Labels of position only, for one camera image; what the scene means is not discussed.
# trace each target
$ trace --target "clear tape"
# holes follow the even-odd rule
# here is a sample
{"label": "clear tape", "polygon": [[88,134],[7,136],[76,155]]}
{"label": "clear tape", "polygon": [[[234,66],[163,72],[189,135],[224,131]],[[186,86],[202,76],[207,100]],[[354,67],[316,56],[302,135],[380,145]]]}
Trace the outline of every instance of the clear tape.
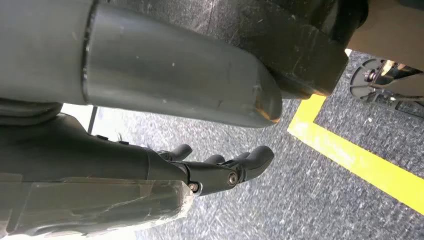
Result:
{"label": "clear tape", "polygon": [[193,192],[179,180],[67,178],[28,183],[18,175],[0,173],[0,192],[0,238],[148,229],[186,217],[193,204]]}

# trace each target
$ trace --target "yellow floor marking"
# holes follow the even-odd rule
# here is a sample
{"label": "yellow floor marking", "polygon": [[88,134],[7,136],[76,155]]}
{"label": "yellow floor marking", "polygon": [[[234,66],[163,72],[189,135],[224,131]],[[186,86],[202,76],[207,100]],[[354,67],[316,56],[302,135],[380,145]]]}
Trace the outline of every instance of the yellow floor marking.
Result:
{"label": "yellow floor marking", "polygon": [[303,100],[287,131],[327,158],[424,215],[424,179],[314,123],[325,101]]}

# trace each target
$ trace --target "screw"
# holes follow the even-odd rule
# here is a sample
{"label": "screw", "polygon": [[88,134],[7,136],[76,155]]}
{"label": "screw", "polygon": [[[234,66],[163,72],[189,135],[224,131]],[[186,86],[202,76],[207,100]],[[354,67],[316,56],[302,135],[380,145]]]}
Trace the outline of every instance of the screw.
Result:
{"label": "screw", "polygon": [[190,183],[188,185],[188,188],[192,191],[192,192],[196,192],[199,188],[199,186],[196,183]]}
{"label": "screw", "polygon": [[235,186],[237,183],[237,180],[238,180],[238,177],[235,172],[232,171],[228,174],[228,185]]}
{"label": "screw", "polygon": [[377,78],[377,74],[374,69],[369,69],[363,74],[363,76],[364,76],[365,82],[372,82],[373,80]]}

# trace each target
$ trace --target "gray cylinder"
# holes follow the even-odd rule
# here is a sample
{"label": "gray cylinder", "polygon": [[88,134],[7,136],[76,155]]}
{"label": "gray cylinder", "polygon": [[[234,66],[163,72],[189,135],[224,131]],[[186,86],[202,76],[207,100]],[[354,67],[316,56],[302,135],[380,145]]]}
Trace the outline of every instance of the gray cylinder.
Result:
{"label": "gray cylinder", "polygon": [[110,5],[97,7],[86,62],[94,105],[246,127],[281,114],[280,90],[253,55]]}
{"label": "gray cylinder", "polygon": [[0,0],[0,98],[86,104],[82,60],[92,0]]}

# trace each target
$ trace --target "robotic hand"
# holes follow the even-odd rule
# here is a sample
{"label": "robotic hand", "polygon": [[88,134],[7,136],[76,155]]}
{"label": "robotic hand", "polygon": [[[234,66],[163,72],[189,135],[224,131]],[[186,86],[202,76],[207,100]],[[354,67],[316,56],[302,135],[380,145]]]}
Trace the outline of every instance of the robotic hand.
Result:
{"label": "robotic hand", "polygon": [[184,161],[183,144],[158,151],[88,134],[72,116],[0,126],[0,238],[75,231],[139,230],[187,215],[193,196],[258,177],[266,146],[225,161]]}

